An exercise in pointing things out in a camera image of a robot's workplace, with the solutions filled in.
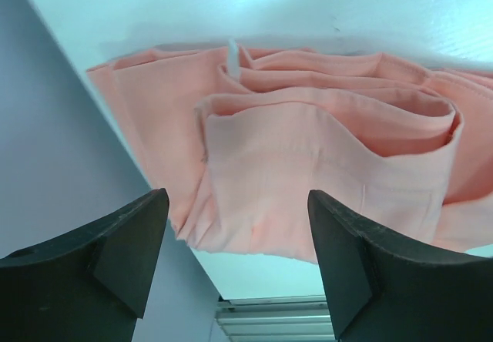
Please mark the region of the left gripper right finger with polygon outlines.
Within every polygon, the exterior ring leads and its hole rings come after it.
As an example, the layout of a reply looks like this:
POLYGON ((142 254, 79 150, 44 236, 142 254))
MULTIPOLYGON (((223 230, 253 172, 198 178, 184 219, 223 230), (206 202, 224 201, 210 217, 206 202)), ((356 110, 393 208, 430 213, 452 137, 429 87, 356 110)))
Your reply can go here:
POLYGON ((411 239, 323 191, 307 200, 339 341, 492 339, 492 261, 411 239))

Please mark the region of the pink pleated skirt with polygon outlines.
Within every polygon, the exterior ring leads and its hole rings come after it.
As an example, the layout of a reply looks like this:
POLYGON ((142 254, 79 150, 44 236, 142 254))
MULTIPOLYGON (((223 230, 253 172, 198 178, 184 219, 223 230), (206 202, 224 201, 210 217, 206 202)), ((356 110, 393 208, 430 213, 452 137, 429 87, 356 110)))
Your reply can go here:
POLYGON ((445 249, 492 242, 491 75, 242 47, 87 74, 194 249, 314 262, 313 189, 445 249))

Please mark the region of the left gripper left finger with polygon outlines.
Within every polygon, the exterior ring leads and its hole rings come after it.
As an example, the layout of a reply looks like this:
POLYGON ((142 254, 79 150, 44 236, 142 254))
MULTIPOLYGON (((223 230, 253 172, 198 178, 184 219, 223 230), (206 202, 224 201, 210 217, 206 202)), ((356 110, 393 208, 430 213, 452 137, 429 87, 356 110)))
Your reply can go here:
POLYGON ((155 189, 1 260, 3 341, 130 341, 143 318, 169 212, 155 189))

